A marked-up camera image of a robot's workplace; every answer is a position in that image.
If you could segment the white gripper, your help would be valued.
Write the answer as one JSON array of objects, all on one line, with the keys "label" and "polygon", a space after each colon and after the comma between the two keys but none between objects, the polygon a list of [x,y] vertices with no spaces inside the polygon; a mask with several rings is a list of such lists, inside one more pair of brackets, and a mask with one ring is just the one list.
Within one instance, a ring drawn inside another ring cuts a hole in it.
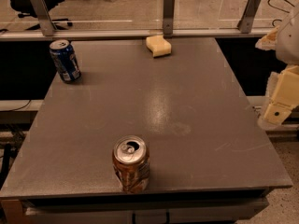
[{"label": "white gripper", "polygon": [[[255,48],[276,50],[276,56],[280,61],[299,64],[299,4],[292,8],[279,28],[275,27],[260,38]],[[299,66],[288,65],[280,73],[270,74],[258,125],[264,130],[276,129],[297,106],[299,106]]]}]

